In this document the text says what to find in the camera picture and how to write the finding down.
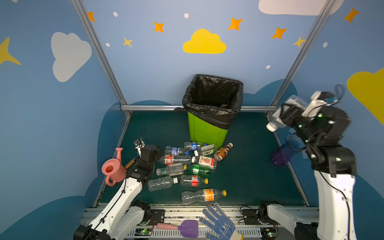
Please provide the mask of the square bottle white cap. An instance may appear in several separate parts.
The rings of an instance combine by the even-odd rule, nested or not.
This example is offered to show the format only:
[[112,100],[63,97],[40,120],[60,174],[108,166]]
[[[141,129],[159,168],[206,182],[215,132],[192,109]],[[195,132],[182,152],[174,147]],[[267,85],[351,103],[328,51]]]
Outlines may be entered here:
[[271,116],[267,124],[270,132],[275,132],[279,128],[285,128],[284,121],[289,118],[290,113],[295,110],[304,111],[308,104],[296,95],[291,95]]

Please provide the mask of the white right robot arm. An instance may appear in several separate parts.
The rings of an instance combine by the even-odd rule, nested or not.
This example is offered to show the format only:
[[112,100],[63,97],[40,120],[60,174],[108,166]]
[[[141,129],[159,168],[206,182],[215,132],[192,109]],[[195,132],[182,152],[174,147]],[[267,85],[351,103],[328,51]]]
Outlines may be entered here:
[[304,219],[287,207],[267,202],[260,216],[278,223],[297,240],[355,240],[353,190],[356,182],[356,157],[339,142],[350,124],[343,110],[333,106],[315,107],[315,115],[293,104],[282,104],[277,120],[296,130],[306,145],[306,154],[317,181],[319,214]]

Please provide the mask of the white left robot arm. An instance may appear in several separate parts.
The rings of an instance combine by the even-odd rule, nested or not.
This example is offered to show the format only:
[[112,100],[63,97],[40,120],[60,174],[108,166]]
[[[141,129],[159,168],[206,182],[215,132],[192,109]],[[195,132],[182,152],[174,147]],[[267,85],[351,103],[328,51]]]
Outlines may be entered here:
[[74,240],[123,240],[138,224],[149,220],[149,204],[135,198],[151,180],[155,163],[164,153],[154,145],[146,145],[140,152],[118,192],[89,225],[77,228]]

